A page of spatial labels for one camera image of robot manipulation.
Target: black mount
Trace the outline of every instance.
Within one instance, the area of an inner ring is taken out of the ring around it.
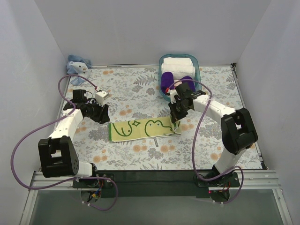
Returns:
[[[51,156],[56,150],[61,151],[61,157]],[[74,176],[78,173],[79,160],[70,137],[41,139],[38,152],[44,177]]]
[[[230,115],[224,115],[221,118],[221,128],[223,144],[234,155],[250,148],[258,140],[250,113],[245,108],[237,109]]]

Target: glass panel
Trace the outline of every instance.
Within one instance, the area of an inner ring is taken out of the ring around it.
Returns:
[[[107,207],[112,199],[96,205]],[[242,190],[228,205],[198,201],[195,197],[122,197],[109,211],[81,204],[80,191],[39,191],[31,225],[57,224],[229,224],[281,225],[272,190]]]

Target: black bar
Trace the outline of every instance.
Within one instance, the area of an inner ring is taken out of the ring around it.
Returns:
[[[201,170],[205,176],[211,170]],[[139,171],[98,171],[100,177],[111,178],[118,185],[119,197],[141,196],[196,196],[209,198],[208,187],[215,184],[203,185],[197,182],[193,170],[139,170]],[[239,187],[237,174],[233,173],[230,178],[231,187]],[[74,181],[73,188],[90,188],[81,179]],[[115,197],[115,189],[111,182],[104,182],[102,198]]]

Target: grey leaf pattern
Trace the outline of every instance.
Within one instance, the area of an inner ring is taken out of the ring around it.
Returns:
[[[138,93],[141,89],[143,89],[143,87],[137,85],[137,86],[133,87],[131,90],[134,91],[134,92],[136,92],[136,93]]]
[[[132,117],[135,119],[146,119],[151,118],[151,116],[148,116],[147,114],[141,113],[141,112],[135,112],[132,114]]]
[[[149,150],[148,150],[148,156],[150,157],[150,158],[155,158],[155,159],[160,159],[160,158],[162,158],[164,155],[163,155],[163,153],[161,153],[161,152],[159,152],[159,151],[156,151],[156,149],[155,148],[150,148]]]
[[[153,88],[148,88],[148,89],[146,90],[146,93],[147,93],[148,95],[154,95],[154,94],[155,94],[155,91],[154,91]]]
[[[229,107],[241,108],[241,100],[230,67],[201,67],[201,81],[211,88],[214,98]],[[168,102],[159,93],[158,68],[92,69],[90,80],[107,91],[110,97],[108,113],[111,122],[169,116]],[[84,82],[68,85],[72,90],[93,87]],[[190,110],[181,120],[182,134],[128,142],[109,142],[108,124],[95,123],[89,118],[79,124],[73,145],[80,161],[94,163],[99,170],[187,170],[192,169],[191,150],[195,128],[201,113]],[[200,126],[195,149],[199,169],[210,169],[223,149],[220,126],[208,117]],[[238,162],[245,169],[261,168],[255,146],[248,149]]]
[[[158,117],[165,117],[165,116],[169,116],[169,115],[170,115],[170,109],[164,108],[159,112]]]

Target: white towel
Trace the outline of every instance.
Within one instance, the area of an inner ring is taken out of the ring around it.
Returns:
[[[164,64],[193,65],[190,58],[164,58]]]
[[[174,80],[180,80],[185,76],[195,78],[196,69],[191,65],[174,65],[174,64],[161,64],[162,74],[164,72],[172,72]]]

